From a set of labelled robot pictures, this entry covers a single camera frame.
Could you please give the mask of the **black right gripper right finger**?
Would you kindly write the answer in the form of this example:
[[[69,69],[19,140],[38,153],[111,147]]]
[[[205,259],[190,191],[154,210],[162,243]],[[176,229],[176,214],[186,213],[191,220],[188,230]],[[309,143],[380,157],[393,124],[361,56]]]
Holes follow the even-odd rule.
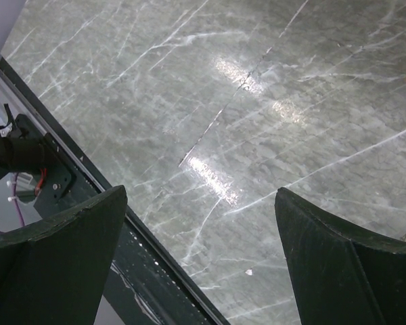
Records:
[[[275,216],[302,324],[406,324],[406,242],[287,188]]]

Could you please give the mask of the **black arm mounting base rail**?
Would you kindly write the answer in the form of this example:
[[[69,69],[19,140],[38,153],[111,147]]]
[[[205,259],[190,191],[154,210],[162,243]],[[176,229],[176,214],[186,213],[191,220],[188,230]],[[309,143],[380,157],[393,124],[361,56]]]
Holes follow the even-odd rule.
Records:
[[[11,170],[43,186],[40,220],[0,235],[0,324],[93,324],[102,300],[125,324],[225,324],[5,60],[0,90],[18,113]]]

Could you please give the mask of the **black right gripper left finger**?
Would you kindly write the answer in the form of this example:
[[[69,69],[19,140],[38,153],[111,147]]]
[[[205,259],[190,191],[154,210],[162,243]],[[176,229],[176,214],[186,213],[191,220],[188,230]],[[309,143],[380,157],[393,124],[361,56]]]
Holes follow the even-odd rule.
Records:
[[[115,186],[0,235],[0,324],[93,324],[125,219]]]

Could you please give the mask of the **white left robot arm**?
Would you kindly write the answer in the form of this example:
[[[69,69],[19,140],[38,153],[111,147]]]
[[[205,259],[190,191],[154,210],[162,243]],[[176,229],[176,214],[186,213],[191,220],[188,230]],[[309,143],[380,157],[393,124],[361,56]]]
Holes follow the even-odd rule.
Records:
[[[46,166],[47,149],[41,142],[0,133],[0,179],[9,173],[37,173]]]

